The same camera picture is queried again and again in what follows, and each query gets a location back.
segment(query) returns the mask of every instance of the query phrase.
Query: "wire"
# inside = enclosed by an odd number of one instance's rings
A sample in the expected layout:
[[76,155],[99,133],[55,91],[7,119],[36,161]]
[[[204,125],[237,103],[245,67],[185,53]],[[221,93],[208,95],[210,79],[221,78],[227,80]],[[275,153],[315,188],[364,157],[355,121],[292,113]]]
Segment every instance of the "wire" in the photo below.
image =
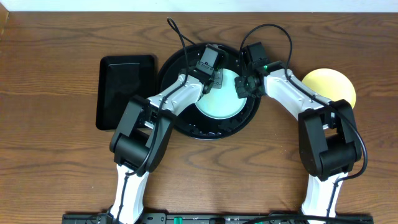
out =
[[157,122],[155,124],[155,127],[153,128],[153,132],[154,134],[152,135],[152,142],[150,144],[150,148],[149,148],[149,152],[147,153],[146,157],[144,158],[143,162],[141,163],[141,165],[138,167],[138,169],[136,169],[133,172],[130,173],[126,173],[126,176],[124,178],[124,183],[123,183],[123,189],[122,189],[122,194],[121,194],[121,199],[120,199],[120,206],[119,206],[119,211],[118,211],[118,215],[116,217],[116,223],[119,223],[119,218],[120,218],[120,214],[121,214],[121,210],[123,208],[123,199],[124,199],[124,192],[126,191],[126,186],[127,186],[127,180],[129,179],[130,176],[132,175],[136,175],[138,172],[140,172],[147,164],[150,155],[152,154],[152,151],[154,150],[155,147],[155,143],[156,143],[156,139],[157,139],[157,133],[159,130],[159,118],[160,118],[160,111],[162,111],[162,107],[163,104],[165,103],[166,99],[172,95],[173,93],[175,93],[177,90],[179,90],[181,87],[183,87],[187,80],[188,80],[188,71],[189,71],[189,64],[188,64],[188,52],[187,52],[187,48],[185,46],[185,42],[184,39],[186,39],[187,41],[191,42],[192,44],[194,44],[191,40],[189,40],[188,38],[184,37],[180,30],[178,29],[176,23],[174,22],[174,20],[171,17],[167,18],[167,23],[169,23],[170,27],[178,34],[178,36],[180,37],[181,40],[181,44],[182,44],[182,49],[184,50],[184,54],[185,54],[185,63],[186,63],[186,69],[187,69],[187,74],[185,75],[184,81],[178,86],[176,87],[174,90],[170,91],[170,93],[166,94],[164,97],[162,97],[162,101],[160,101],[159,104],[159,110],[157,112]]
[[274,215],[274,216],[256,218],[244,222],[243,224],[257,224],[260,222],[267,222],[274,220],[315,220],[321,222],[333,222],[333,223],[344,223],[344,224],[365,224],[365,222],[356,222],[351,220],[345,220],[342,218],[319,217],[314,215]]
[[290,59],[291,59],[291,57],[292,57],[292,52],[293,52],[293,42],[292,42],[292,39],[290,38],[289,33],[288,33],[284,28],[282,28],[282,27],[280,27],[280,26],[278,26],[278,25],[275,25],[275,24],[263,24],[263,25],[257,26],[256,28],[254,28],[253,30],[251,30],[248,34],[246,34],[246,36],[244,37],[244,39],[243,39],[243,41],[242,41],[241,47],[239,48],[239,64],[241,65],[242,71],[243,71],[243,66],[242,66],[241,57],[242,57],[242,54],[243,54],[243,53],[242,53],[242,49],[243,49],[243,45],[244,45],[245,40],[246,40],[247,37],[249,37],[249,35],[252,34],[254,31],[256,31],[257,29],[259,29],[259,28],[261,28],[261,27],[266,27],[266,26],[276,27],[276,28],[280,29],[280,30],[286,35],[286,37],[287,37],[288,40],[289,40],[289,44],[290,44],[289,56],[288,56],[288,58],[287,58],[287,61],[286,61],[285,67],[284,67],[286,79],[287,79],[294,87],[296,87],[296,88],[297,88],[298,90],[300,90],[302,93],[304,93],[305,95],[307,95],[311,100],[313,100],[313,101],[315,101],[315,102],[317,102],[317,103],[323,105],[324,107],[328,108],[328,109],[331,110],[334,114],[336,114],[337,117],[339,117],[340,119],[342,119],[342,120],[348,125],[348,127],[355,133],[355,136],[357,137],[358,141],[359,141],[360,144],[361,144],[361,148],[362,148],[362,152],[363,152],[363,165],[362,165],[362,168],[361,168],[361,170],[360,170],[358,173],[353,174],[353,175],[350,175],[350,176],[347,176],[347,177],[339,178],[339,179],[337,179],[337,180],[333,183],[333,190],[332,190],[332,193],[331,193],[331,197],[330,197],[330,201],[329,201],[329,206],[328,206],[328,208],[327,208],[327,210],[326,210],[326,217],[329,217],[330,210],[331,210],[331,206],[332,206],[332,204],[333,204],[333,200],[334,200],[334,197],[335,197],[335,194],[336,194],[336,190],[337,190],[337,187],[338,187],[338,183],[341,182],[341,181],[343,181],[343,180],[350,180],[350,179],[353,179],[353,178],[357,178],[357,177],[359,177],[360,175],[362,175],[362,174],[365,172],[366,167],[368,166],[368,150],[366,149],[365,143],[364,143],[364,141],[363,141],[361,135],[358,133],[358,130],[357,130],[357,129],[355,128],[355,126],[347,119],[346,116],[344,116],[343,114],[341,114],[338,110],[334,109],[334,107],[330,106],[329,104],[327,104],[327,103],[325,103],[325,102],[322,102],[321,100],[317,99],[317,95],[311,95],[310,93],[306,92],[303,88],[301,88],[300,86],[298,86],[298,85],[291,79],[292,76],[289,76],[289,75],[287,74],[287,68],[289,67]]

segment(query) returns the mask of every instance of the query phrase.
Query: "white wall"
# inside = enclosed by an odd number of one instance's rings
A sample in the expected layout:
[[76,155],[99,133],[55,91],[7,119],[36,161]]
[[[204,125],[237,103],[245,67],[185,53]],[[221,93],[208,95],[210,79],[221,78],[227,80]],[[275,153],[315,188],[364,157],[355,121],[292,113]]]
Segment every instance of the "white wall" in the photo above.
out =
[[0,0],[9,11],[398,12],[398,0]]

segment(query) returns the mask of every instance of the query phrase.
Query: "black round tray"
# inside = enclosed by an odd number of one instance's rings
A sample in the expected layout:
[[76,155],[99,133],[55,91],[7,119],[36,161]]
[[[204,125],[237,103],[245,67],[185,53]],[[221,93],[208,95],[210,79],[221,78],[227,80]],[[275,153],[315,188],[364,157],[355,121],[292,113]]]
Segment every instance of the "black round tray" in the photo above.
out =
[[[242,71],[238,65],[238,51],[221,44],[202,43],[187,47],[190,66],[196,65],[205,51],[206,44],[217,45],[229,54],[226,69],[232,70],[239,76]],[[178,73],[186,68],[183,49],[173,54],[163,65],[159,72],[159,89],[164,91],[177,81]],[[228,137],[243,127],[256,114],[260,105],[260,98],[247,98],[244,108],[235,116],[227,119],[213,119],[199,111],[195,104],[190,105],[179,114],[174,128],[181,133],[197,139],[220,139]]]

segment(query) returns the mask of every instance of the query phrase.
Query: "wooden table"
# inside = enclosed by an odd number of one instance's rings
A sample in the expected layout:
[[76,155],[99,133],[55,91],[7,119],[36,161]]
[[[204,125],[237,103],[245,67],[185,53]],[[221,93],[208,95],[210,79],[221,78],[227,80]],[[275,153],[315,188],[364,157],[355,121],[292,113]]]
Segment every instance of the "wooden table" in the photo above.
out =
[[[299,78],[324,67],[344,73],[357,92],[369,165],[344,183],[336,210],[398,222],[397,14],[12,12],[0,41],[3,223],[60,223],[64,213],[112,205],[112,133],[95,127],[100,60],[154,54],[160,68],[181,48],[167,16],[195,42],[233,47],[256,25],[276,23],[294,40],[291,68]],[[274,60],[286,60],[283,33],[259,30],[248,43],[258,40]],[[296,120],[265,97],[232,137],[199,141],[174,131],[144,204],[169,212],[298,211],[308,179],[298,145]]]

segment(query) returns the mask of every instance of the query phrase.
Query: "yellow circle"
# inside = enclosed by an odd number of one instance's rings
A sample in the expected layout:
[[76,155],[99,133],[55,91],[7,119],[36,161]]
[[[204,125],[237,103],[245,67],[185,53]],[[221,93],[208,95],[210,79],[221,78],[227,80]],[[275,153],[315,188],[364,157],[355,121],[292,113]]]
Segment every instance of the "yellow circle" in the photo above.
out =
[[340,72],[329,68],[320,68],[310,72],[303,83],[321,96],[333,101],[346,100],[354,108],[356,94],[353,84]]

